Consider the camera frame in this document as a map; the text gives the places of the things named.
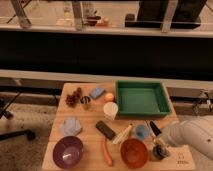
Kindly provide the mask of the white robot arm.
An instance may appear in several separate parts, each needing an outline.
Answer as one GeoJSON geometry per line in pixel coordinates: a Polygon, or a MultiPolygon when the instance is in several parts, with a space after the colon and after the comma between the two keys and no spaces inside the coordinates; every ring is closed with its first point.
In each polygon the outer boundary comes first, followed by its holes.
{"type": "Polygon", "coordinates": [[[182,122],[171,122],[162,129],[151,121],[154,133],[153,155],[159,160],[170,156],[169,147],[189,145],[213,160],[213,116],[206,115],[182,122]]]}

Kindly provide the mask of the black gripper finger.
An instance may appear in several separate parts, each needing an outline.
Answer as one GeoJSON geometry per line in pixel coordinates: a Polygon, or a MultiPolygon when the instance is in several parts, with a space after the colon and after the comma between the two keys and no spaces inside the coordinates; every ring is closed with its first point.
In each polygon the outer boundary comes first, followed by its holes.
{"type": "Polygon", "coordinates": [[[162,133],[161,130],[157,127],[157,125],[153,121],[150,121],[149,124],[155,136],[158,136],[162,133]]]}

